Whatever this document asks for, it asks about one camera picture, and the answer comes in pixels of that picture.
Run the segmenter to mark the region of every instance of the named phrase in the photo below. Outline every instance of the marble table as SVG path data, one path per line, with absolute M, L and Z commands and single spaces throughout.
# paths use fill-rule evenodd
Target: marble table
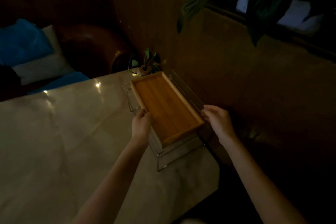
M 0 103 L 0 223 L 70 223 L 131 137 L 128 71 Z M 170 223 L 218 188 L 205 147 L 157 172 L 148 147 L 115 223 Z

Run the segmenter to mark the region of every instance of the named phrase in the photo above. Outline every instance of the person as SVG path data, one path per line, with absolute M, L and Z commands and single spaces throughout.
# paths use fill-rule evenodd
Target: person
M 300 212 L 264 174 L 238 139 L 229 112 L 204 105 L 204 120 L 211 124 L 264 224 L 307 223 Z M 132 121 L 132 138 L 111 171 L 74 219 L 76 224 L 113 223 L 146 148 L 151 114 L 141 110 Z

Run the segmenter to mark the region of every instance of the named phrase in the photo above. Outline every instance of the tray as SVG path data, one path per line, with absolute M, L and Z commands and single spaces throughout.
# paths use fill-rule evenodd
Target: tray
M 131 81 L 140 106 L 152 114 L 152 127 L 162 148 L 194 133 L 204 121 L 164 72 Z

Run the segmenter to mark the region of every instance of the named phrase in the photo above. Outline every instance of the sofa armrest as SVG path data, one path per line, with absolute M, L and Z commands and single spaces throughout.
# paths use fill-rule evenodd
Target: sofa armrest
M 54 31 L 69 64 L 89 78 L 128 69 L 133 49 L 117 33 L 86 24 L 54 26 Z

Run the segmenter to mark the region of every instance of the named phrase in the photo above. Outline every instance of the white pillow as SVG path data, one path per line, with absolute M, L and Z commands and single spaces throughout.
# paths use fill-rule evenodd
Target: white pillow
M 27 85 L 74 72 L 74 69 L 63 56 L 61 46 L 58 43 L 52 25 L 42 30 L 50 41 L 55 53 L 12 67 L 15 73 L 21 78 L 21 85 Z

